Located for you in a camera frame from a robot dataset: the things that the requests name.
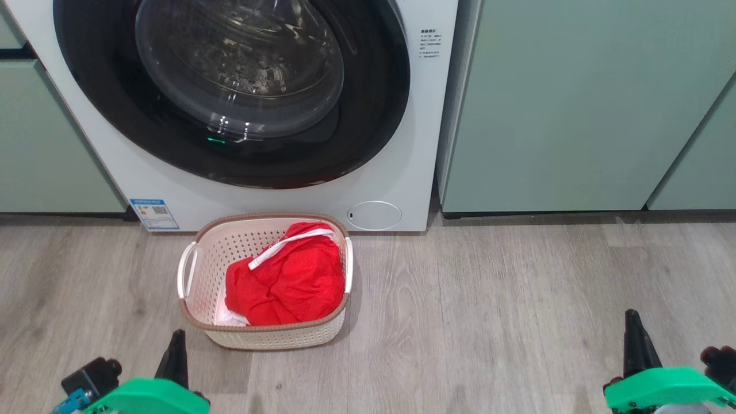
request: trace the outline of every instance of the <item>green cabinet panel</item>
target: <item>green cabinet panel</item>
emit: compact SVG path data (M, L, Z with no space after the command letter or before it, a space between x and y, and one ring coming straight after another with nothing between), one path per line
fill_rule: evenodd
M20 49L25 43L7 8L0 2L0 49Z
M37 61L0 61L0 211L122 212Z
M736 208L736 75L649 201L652 210Z
M485 0L473 53L444 212L639 210L736 68L736 1Z

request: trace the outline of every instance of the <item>gray wood flooring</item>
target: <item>gray wood flooring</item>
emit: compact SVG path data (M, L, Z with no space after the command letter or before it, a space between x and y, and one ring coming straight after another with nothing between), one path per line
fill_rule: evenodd
M47 413L60 379L97 356L120 360L123 379L152 376L185 328L190 385L215 414L606 413L625 309L666 365L736 345L736 224L695 218L437 217L425 234L355 235L338 338L248 353L180 315L190 234L0 217L0 410Z

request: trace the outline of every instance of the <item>brown basket rim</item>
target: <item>brown basket rim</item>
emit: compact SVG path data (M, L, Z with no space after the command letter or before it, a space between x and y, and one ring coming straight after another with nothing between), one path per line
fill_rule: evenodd
M311 220L322 220L325 222L329 222L330 224L334 225L336 228L340 230L343 237L349 238L349 234L347 232L347 229L344 225L342 225L341 222L338 220L335 220L332 217L325 216L322 214L304 214L304 213L273 213L273 214L238 214L235 216L227 216L222 217L220 219L214 220L207 224L205 227L200 230L197 235L194 237L195 242L199 242L202 240L202 237L215 228L218 225L229 223L229 222L238 222L238 221L248 221L248 220L262 220L262 219L311 219ZM276 325L276 326L220 326L220 325L211 325L207 323L199 322L194 316L191 315L189 312L189 308L186 304L186 299L179 299L179 305L182 311L182 315L184 315L184 318L189 322L192 326L195 328L202 329L204 331L217 331L217 332L234 332L234 333L249 333L249 332L282 332L282 331L291 331L293 329L305 329L305 328L314 328L317 326L325 325L326 323L331 322L333 319L338 317L342 311L345 310L345 307L347 306L347 302L350 299L350 293L345 293L342 296L342 301L340 302L340 305L337 306L337 309L333 310L332 313L329 315L318 319L318 320L311 320L309 322L300 322L300 323L290 323L288 325Z

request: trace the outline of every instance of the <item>washing machine door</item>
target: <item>washing machine door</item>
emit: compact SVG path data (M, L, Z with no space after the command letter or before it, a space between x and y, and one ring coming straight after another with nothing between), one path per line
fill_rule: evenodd
M391 0L54 0L66 63L100 113L185 171L324 183L375 156L409 90Z

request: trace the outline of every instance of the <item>front-loading washing machine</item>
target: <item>front-loading washing machine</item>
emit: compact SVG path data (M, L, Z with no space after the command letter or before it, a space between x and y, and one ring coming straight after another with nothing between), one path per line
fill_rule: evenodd
M149 230L426 228L457 0L6 3Z

